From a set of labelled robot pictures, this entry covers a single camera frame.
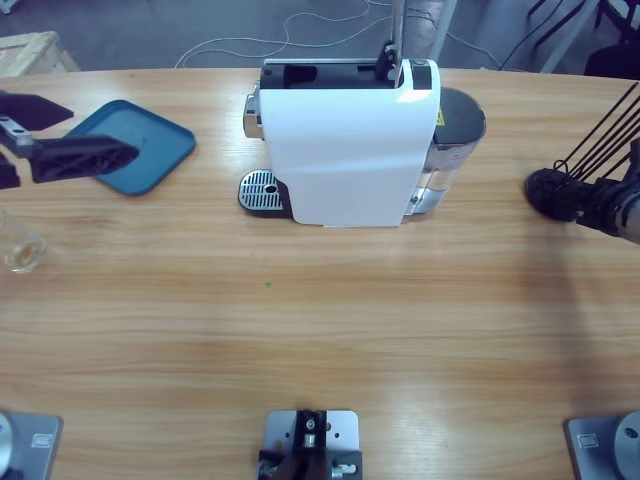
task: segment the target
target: teal tray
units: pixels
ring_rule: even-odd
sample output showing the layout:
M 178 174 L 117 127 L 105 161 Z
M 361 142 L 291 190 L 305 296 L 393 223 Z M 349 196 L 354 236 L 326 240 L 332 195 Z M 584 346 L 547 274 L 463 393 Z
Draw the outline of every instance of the teal tray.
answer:
M 140 150 L 126 167 L 98 180 L 125 195 L 152 190 L 176 168 L 196 146 L 193 132 L 126 100 L 100 107 L 67 136 L 103 134 Z

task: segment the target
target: wood grain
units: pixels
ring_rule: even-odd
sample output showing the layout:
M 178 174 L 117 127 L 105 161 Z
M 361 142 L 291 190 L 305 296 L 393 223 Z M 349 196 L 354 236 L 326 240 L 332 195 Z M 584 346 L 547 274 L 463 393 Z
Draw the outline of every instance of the wood grain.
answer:
M 2 192 L 51 255 L 0 277 L 0 402 L 64 417 L 54 478 L 251 479 L 266 414 L 305 407 L 359 414 L 371 480 L 570 478 L 563 420 L 640 406 L 640 250 L 541 218 L 521 185 L 628 82 L 443 71 L 488 117 L 452 192 L 424 221 L 340 230 L 238 206 L 268 165 L 241 126 L 256 78 L 0 82 L 76 112 L 44 136 L 124 98 L 199 144 L 139 198 L 92 179 Z

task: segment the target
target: clear glass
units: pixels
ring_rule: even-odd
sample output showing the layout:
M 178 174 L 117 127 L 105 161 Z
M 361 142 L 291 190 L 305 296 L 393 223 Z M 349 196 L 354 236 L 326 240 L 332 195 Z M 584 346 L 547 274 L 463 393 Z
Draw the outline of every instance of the clear glass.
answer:
M 0 254 L 12 272 L 31 272 L 45 259 L 47 242 L 0 209 Z

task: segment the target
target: coffee machine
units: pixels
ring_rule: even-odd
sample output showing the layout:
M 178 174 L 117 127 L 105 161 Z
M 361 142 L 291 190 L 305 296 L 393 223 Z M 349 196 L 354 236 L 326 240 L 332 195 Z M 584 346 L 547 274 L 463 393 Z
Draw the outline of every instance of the coffee machine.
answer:
M 403 58 L 405 0 L 377 59 L 268 59 L 244 108 L 271 168 L 240 182 L 252 214 L 330 227 L 392 227 L 433 212 L 486 130 L 435 62 Z

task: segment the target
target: wooden pallet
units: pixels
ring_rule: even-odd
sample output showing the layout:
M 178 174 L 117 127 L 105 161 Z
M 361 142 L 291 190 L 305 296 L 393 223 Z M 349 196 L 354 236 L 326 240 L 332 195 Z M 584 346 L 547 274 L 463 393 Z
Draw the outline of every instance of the wooden pallet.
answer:
M 0 78 L 79 70 L 56 32 L 0 38 Z

